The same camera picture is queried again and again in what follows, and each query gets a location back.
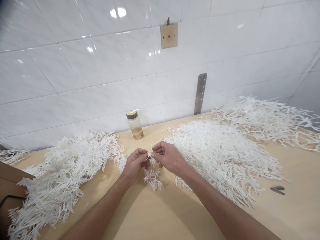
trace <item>person's left hand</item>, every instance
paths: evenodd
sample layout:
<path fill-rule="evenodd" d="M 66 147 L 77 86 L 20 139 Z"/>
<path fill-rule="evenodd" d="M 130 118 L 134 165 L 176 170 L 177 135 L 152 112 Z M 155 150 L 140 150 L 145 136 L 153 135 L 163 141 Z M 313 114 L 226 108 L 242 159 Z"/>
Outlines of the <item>person's left hand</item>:
<path fill-rule="evenodd" d="M 127 158 L 126 166 L 123 169 L 121 177 L 123 177 L 130 186 L 132 186 L 138 176 L 138 172 L 141 168 L 145 167 L 149 170 L 150 160 L 148 159 L 148 151 L 142 148 L 137 148 Z"/>

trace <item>small metal piece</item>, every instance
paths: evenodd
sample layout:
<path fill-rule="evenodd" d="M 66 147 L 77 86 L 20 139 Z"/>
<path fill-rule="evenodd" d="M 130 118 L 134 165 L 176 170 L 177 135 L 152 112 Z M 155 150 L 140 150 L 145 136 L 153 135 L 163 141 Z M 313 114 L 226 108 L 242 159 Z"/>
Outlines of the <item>small metal piece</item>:
<path fill-rule="evenodd" d="M 284 190 L 284 187 L 282 187 L 282 186 L 276 186 L 276 187 L 273 187 L 273 188 L 275 188 L 277 190 Z"/>
<path fill-rule="evenodd" d="M 281 195 L 285 195 L 283 192 L 281 192 L 280 190 L 276 189 L 276 188 L 270 188 L 272 191 L 279 193 Z"/>
<path fill-rule="evenodd" d="M 207 80 L 207 74 L 201 73 L 198 76 L 198 86 L 197 86 L 197 92 L 196 92 L 196 102 L 194 105 L 194 115 L 200 114 L 202 109 L 202 102 L 203 102 L 203 95 L 204 90 L 206 87 L 206 81 Z"/>

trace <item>hand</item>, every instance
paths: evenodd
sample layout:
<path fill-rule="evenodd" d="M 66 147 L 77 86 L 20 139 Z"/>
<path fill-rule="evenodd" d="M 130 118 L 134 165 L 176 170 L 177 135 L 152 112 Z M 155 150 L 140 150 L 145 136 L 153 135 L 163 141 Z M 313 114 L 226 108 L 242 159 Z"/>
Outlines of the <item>hand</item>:
<path fill-rule="evenodd" d="M 121 178 L 124 179 L 131 187 L 137 180 L 138 172 L 145 167 L 147 170 L 150 166 L 147 150 L 137 148 L 127 158 L 126 166 L 123 169 Z"/>
<path fill-rule="evenodd" d="M 160 162 L 159 168 L 164 166 L 178 177 L 181 177 L 186 170 L 191 168 L 173 144 L 159 142 L 153 146 L 152 150 L 151 156 L 157 162 Z"/>

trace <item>person's right hand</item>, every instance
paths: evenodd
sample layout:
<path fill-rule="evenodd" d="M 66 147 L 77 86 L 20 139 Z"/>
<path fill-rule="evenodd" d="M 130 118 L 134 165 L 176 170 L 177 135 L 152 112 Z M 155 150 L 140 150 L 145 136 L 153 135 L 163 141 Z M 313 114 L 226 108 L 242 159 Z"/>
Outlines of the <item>person's right hand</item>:
<path fill-rule="evenodd" d="M 181 177 L 182 174 L 190 168 L 179 150 L 173 144 L 162 141 L 154 145 L 152 150 L 151 156 L 157 162 L 160 162 L 159 168 L 164 166 L 178 177 Z"/>

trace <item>bottle cap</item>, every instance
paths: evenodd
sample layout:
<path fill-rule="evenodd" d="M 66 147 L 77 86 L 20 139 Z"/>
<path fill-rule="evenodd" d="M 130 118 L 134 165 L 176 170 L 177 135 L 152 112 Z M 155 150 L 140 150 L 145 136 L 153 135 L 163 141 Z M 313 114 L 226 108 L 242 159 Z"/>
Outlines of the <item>bottle cap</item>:
<path fill-rule="evenodd" d="M 129 120 L 136 119 L 137 117 L 138 117 L 137 111 L 130 111 L 130 112 L 127 113 L 127 118 Z"/>

